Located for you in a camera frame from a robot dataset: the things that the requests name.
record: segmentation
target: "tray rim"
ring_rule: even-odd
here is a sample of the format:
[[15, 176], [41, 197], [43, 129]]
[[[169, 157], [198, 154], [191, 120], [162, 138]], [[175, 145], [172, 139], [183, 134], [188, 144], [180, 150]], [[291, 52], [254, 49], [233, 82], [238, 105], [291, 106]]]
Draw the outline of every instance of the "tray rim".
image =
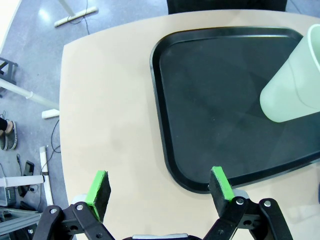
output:
[[[213, 38], [225, 38], [226, 36], [229, 37], [243, 37], [245, 34], [225, 34], [225, 35], [216, 35], [212, 36], [213, 31], [219, 30], [260, 30], [260, 31], [270, 31], [270, 32], [280, 32], [284, 31], [285, 33], [289, 34], [250, 34], [250, 37], [289, 37], [300, 41], [302, 39], [302, 35], [297, 32], [296, 30], [289, 28], [289, 27], [277, 27], [277, 26], [222, 26], [222, 27], [209, 27], [209, 28], [199, 28], [199, 29], [191, 29], [191, 30], [183, 30], [170, 33], [163, 38], [161, 38], [153, 47], [149, 64], [150, 64], [150, 71], [151, 71], [151, 78], [152, 78], [152, 85], [153, 85], [153, 92], [155, 98], [155, 104], [157, 109], [157, 116], [160, 128], [160, 135], [161, 135], [161, 143], [164, 155], [164, 162], [166, 165], [167, 170], [169, 171], [172, 178], [177, 182], [181, 187], [184, 189], [198, 193], [198, 194], [208, 194], [208, 183], [200, 183], [188, 179], [184, 176], [177, 163], [175, 161], [174, 156], [174, 149], [173, 143], [171, 138], [171, 130], [170, 124], [168, 119], [168, 112], [167, 112], [167, 105], [166, 99], [163, 92], [163, 84], [162, 80], [159, 81], [158, 79], [162, 79], [161, 70], [160, 70], [160, 58], [162, 53], [170, 46], [182, 42], [189, 42], [189, 41], [196, 41], [196, 40], [205, 40], [205, 39], [213, 39]], [[190, 36], [194, 33], [199, 34], [199, 36]], [[264, 181], [285, 173], [292, 172], [294, 170], [300, 169], [305, 167], [309, 164], [315, 163], [320, 161], [320, 150], [318, 152], [310, 153], [307, 156], [302, 158], [295, 159], [293, 161], [269, 168], [264, 169], [252, 173], [248, 173], [246, 175], [240, 175], [237, 177], [228, 178], [232, 188], [246, 186], [249, 184], [257, 183], [260, 181]]]

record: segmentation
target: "person's foot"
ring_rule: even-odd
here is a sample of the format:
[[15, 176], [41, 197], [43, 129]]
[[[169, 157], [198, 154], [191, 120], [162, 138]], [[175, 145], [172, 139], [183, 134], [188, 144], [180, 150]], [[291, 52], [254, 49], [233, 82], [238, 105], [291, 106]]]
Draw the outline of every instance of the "person's foot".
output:
[[7, 150], [8, 140], [4, 131], [0, 130], [0, 148], [1, 150]]
[[14, 122], [13, 121], [8, 121], [7, 122], [7, 126], [6, 126], [6, 130], [4, 131], [5, 134], [11, 133], [13, 128], [14, 128]]
[[17, 136], [17, 125], [14, 121], [8, 121], [8, 126], [12, 124], [11, 130], [5, 133], [5, 138], [7, 139], [7, 149], [13, 150], [17, 146], [18, 136]]

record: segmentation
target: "black tray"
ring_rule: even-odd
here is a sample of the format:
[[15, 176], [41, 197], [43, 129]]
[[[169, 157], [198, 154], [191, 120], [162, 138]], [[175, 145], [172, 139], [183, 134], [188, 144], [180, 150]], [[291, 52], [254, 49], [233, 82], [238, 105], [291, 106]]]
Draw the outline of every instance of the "black tray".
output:
[[275, 123], [261, 90], [302, 36], [289, 28], [218, 27], [165, 36], [150, 57], [165, 163], [207, 193], [212, 166], [239, 187], [320, 157], [320, 114]]

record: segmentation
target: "black chair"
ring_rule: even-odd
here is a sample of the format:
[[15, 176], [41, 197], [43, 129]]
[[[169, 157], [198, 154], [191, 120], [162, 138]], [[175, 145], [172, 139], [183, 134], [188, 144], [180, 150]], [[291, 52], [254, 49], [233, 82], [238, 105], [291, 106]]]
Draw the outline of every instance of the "black chair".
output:
[[166, 0], [169, 14], [218, 10], [218, 9], [258, 9], [286, 10], [287, 0]]
[[[16, 84], [16, 82], [14, 81], [13, 68], [14, 68], [14, 66], [18, 67], [18, 64], [16, 64], [15, 62], [9, 61], [7, 59], [4, 59], [2, 57], [0, 57], [0, 61], [3, 62], [3, 63], [0, 63], [0, 79], [3, 79], [11, 84]], [[7, 65], [8, 65], [8, 69], [6, 72], [4, 72], [3, 68]]]

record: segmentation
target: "white stand base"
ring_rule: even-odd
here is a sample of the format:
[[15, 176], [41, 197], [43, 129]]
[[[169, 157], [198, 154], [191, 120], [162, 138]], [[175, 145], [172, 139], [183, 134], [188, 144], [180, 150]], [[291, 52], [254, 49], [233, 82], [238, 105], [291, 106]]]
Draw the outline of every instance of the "white stand base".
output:
[[51, 110], [47, 110], [47, 111], [42, 112], [43, 119], [54, 118], [54, 117], [58, 117], [59, 115], [60, 115], [60, 111], [55, 110], [55, 109], [51, 109]]
[[40, 147], [39, 151], [40, 151], [40, 162], [41, 162], [42, 173], [45, 174], [43, 176], [44, 177], [43, 188], [45, 193], [46, 205], [50, 206], [54, 204], [54, 200], [52, 198], [50, 181], [49, 181], [46, 147], [45, 146]]
[[92, 7], [89, 7], [88, 9], [85, 9], [85, 10], [82, 10], [82, 11], [79, 11], [77, 12], [75, 15], [73, 16], [67, 16], [59, 21], [56, 21], [54, 23], [54, 27], [58, 27], [62, 24], [65, 24], [67, 22], [70, 22], [74, 19], [77, 19], [77, 18], [80, 18], [80, 17], [83, 17], [85, 15], [88, 15], [88, 14], [91, 14], [91, 13], [94, 13], [94, 12], [97, 12], [99, 9], [96, 7], [96, 6], [92, 6]]

